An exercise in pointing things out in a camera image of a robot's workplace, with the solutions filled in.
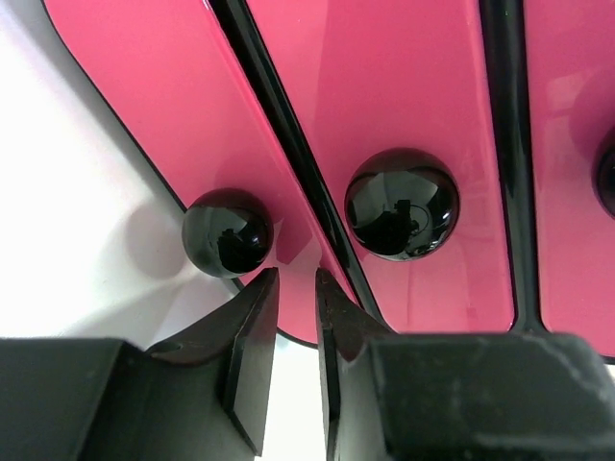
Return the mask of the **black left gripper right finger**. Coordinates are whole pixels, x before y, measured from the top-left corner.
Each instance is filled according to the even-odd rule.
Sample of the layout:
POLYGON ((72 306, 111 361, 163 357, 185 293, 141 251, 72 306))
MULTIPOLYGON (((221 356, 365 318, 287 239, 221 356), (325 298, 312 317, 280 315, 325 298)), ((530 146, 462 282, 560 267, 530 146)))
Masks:
POLYGON ((315 275, 330 460, 610 460, 614 383, 570 334, 400 334, 315 275))

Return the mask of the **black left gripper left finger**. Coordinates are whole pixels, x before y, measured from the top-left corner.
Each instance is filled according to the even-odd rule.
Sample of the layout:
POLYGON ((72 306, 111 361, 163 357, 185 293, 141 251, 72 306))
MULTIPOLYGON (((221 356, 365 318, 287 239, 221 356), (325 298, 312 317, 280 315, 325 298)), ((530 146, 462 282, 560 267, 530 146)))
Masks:
POLYGON ((147 350, 120 339, 5 339, 5 460, 252 460, 262 454, 280 281, 147 350))

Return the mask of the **black pink drawer organizer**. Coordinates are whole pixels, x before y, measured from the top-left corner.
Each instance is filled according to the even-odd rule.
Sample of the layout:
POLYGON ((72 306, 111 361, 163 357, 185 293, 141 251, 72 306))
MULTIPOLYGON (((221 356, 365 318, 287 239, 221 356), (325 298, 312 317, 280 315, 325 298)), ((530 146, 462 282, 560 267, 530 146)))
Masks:
POLYGON ((610 1, 47 1, 206 274, 314 276, 399 332, 614 356, 610 1))

